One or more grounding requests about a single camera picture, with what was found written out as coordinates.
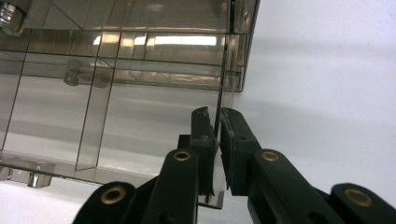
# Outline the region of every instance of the transparent plastic container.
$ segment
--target transparent plastic container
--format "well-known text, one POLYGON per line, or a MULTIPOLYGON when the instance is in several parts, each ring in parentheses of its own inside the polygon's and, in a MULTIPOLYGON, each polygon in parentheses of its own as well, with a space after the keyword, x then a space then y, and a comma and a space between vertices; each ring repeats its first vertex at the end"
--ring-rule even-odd
MULTIPOLYGON (((257 5, 31 1, 19 36, 0 34, 3 179, 23 181, 14 169, 97 184, 147 182, 178 136, 191 132, 194 109, 207 106, 217 126, 219 108, 232 107, 257 5)), ((214 178, 211 206, 220 207, 219 153, 214 178)))

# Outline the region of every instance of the white surface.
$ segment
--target white surface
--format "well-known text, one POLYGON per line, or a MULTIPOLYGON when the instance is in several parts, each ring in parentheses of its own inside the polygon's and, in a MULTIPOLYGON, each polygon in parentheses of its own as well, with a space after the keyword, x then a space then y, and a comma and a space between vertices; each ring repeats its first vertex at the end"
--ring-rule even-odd
MULTIPOLYGON (((234 101, 262 146, 283 152, 312 185, 329 192, 353 182, 393 206, 395 18, 394 1, 263 0, 246 88, 234 101)), ((93 191, 11 185, 0 183, 0 223, 69 223, 93 191)), ((230 195, 223 211, 200 208, 199 218, 251 223, 246 200, 230 195)))

